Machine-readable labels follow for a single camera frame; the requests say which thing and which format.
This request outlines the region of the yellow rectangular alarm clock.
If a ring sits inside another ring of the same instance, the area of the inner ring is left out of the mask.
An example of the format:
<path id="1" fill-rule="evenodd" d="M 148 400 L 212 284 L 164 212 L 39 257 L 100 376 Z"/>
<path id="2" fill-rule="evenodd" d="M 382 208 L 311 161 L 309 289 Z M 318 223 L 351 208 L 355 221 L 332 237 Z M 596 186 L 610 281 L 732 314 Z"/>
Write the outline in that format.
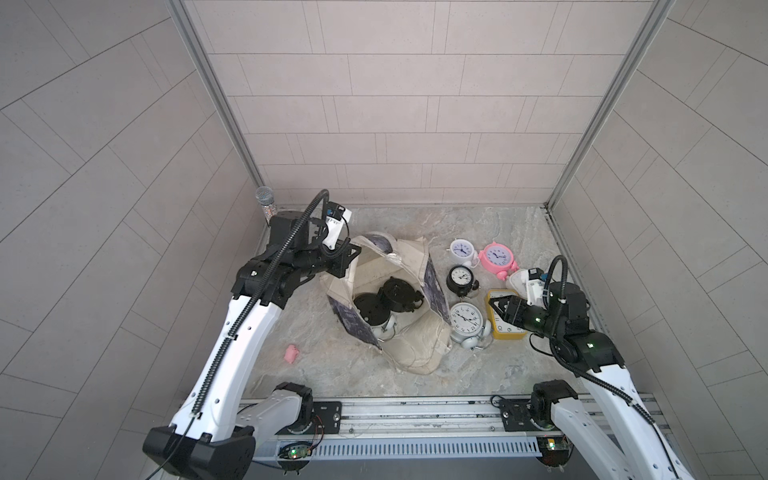
<path id="1" fill-rule="evenodd" d="M 488 293 L 490 291 L 513 291 L 515 294 L 516 292 L 511 289 L 491 289 L 487 292 L 485 296 L 485 308 L 487 313 L 487 301 L 488 301 Z M 493 327 L 492 326 L 492 336 L 495 340 L 522 340 L 526 336 L 526 331 L 515 327 L 511 323 L 509 323 L 509 327 Z"/>

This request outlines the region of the small white alarm clock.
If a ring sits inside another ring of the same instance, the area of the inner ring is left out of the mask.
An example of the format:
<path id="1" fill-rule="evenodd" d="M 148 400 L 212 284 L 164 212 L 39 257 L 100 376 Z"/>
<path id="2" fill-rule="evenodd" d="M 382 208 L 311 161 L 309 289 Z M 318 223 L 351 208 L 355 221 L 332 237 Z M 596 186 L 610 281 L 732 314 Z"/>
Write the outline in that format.
<path id="1" fill-rule="evenodd" d="M 517 296 L 521 298 L 527 297 L 526 285 L 529 280 L 529 273 L 527 269 L 520 268 L 514 273 L 510 274 L 506 280 L 506 286 L 508 289 L 514 290 Z"/>

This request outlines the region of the large white twin-bell clock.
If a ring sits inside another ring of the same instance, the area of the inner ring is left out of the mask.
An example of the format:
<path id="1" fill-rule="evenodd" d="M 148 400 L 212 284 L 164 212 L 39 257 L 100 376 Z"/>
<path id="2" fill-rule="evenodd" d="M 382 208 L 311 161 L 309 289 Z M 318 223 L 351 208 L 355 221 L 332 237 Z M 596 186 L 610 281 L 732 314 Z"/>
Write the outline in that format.
<path id="1" fill-rule="evenodd" d="M 472 303 L 459 302 L 450 310 L 451 339 L 467 350 L 485 349 L 491 345 L 492 324 Z"/>

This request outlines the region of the pink alarm clock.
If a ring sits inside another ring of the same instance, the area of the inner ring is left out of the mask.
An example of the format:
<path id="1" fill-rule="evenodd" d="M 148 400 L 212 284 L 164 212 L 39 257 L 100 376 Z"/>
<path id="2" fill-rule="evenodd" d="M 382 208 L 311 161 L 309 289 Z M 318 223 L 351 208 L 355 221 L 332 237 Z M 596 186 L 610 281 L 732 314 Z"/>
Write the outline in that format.
<path id="1" fill-rule="evenodd" d="M 503 244 L 492 242 L 478 256 L 482 267 L 501 281 L 506 281 L 519 270 L 512 250 Z"/>

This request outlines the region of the black alarm clock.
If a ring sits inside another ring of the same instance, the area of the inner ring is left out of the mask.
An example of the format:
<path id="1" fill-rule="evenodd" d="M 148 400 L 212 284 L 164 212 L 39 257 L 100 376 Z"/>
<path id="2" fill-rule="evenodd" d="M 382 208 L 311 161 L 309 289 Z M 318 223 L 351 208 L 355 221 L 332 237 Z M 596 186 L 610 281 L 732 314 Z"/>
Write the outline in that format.
<path id="1" fill-rule="evenodd" d="M 472 270 L 464 265 L 456 265 L 449 270 L 446 285 L 459 298 L 466 298 L 479 289 L 479 281 Z"/>

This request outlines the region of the white twin-bell alarm clock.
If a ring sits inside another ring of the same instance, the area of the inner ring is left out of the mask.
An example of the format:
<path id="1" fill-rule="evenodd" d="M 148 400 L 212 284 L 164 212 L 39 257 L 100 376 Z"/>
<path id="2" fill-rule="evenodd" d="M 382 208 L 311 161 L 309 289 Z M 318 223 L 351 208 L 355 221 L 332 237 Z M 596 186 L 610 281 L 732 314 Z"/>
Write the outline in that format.
<path id="1" fill-rule="evenodd" d="M 453 240 L 448 251 L 458 265 L 473 269 L 479 264 L 478 253 L 469 240 L 461 238 Z"/>

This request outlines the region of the beige canvas tote bag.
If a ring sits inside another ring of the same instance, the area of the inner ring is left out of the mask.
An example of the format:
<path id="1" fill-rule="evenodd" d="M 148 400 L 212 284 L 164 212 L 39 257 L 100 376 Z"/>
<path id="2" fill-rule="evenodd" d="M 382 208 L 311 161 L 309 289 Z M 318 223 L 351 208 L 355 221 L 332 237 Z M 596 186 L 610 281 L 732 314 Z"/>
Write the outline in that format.
<path id="1" fill-rule="evenodd" d="M 321 276 L 334 314 L 349 335 L 377 348 L 396 369 L 434 372 L 451 349 L 451 326 L 427 240 L 373 232 L 351 245 L 360 254 L 345 276 Z"/>

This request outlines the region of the large black round clock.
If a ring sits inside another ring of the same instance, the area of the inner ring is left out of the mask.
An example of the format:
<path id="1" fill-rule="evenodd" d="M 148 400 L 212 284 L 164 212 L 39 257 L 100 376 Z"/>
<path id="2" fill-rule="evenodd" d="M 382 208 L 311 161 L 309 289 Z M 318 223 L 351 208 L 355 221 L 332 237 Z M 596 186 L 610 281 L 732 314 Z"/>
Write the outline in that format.
<path id="1" fill-rule="evenodd" d="M 390 277 L 378 291 L 381 304 L 391 312 L 414 312 L 424 305 L 423 293 L 403 279 Z"/>

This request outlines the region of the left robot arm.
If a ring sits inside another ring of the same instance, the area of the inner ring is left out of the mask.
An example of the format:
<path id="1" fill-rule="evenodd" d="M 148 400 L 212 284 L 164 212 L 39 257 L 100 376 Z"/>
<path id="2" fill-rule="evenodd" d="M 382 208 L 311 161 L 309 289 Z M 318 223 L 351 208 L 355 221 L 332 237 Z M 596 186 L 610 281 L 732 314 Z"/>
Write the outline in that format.
<path id="1" fill-rule="evenodd" d="M 256 449 L 283 429 L 317 431 L 310 388 L 279 384 L 237 423 L 252 367 L 295 290 L 320 273 L 345 276 L 360 254 L 348 232 L 350 210 L 331 203 L 318 218 L 280 212 L 267 249 L 237 273 L 221 333 L 195 386 L 167 426 L 147 434 L 143 452 L 159 471 L 185 479 L 241 479 Z"/>

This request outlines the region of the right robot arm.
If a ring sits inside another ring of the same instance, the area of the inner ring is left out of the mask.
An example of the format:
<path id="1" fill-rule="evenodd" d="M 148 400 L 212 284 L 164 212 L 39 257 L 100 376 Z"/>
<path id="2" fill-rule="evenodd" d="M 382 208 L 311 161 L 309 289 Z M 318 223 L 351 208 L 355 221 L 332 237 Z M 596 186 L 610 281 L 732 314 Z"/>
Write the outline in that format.
<path id="1" fill-rule="evenodd" d="M 611 431 L 590 418 L 563 380 L 535 385 L 530 411 L 537 427 L 562 432 L 600 479 L 691 478 L 646 410 L 613 341 L 590 327 L 590 303 L 577 285 L 547 286 L 540 306 L 516 295 L 492 298 L 489 305 L 504 322 L 548 341 L 555 361 L 584 383 Z"/>

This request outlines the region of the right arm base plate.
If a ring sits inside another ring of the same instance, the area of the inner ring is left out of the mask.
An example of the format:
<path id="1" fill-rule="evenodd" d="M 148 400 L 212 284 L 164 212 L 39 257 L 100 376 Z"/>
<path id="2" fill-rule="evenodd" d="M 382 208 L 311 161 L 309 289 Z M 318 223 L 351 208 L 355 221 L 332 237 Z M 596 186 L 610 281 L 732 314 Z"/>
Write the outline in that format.
<path id="1" fill-rule="evenodd" d="M 565 400 L 576 401 L 577 398 L 538 392 L 529 399 L 512 399 L 494 395 L 490 403 L 499 410 L 505 432 L 554 431 L 557 427 L 553 420 L 552 409 L 555 404 Z"/>

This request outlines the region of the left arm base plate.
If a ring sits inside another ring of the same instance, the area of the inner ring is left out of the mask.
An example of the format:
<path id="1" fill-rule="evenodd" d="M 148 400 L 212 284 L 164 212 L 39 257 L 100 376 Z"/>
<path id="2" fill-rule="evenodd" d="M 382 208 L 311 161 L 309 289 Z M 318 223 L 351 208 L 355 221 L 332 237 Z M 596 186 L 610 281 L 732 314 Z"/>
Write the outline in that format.
<path id="1" fill-rule="evenodd" d="M 294 423 L 277 432 L 277 435 L 338 434 L 340 431 L 343 404 L 341 401 L 315 401 L 306 424 Z"/>

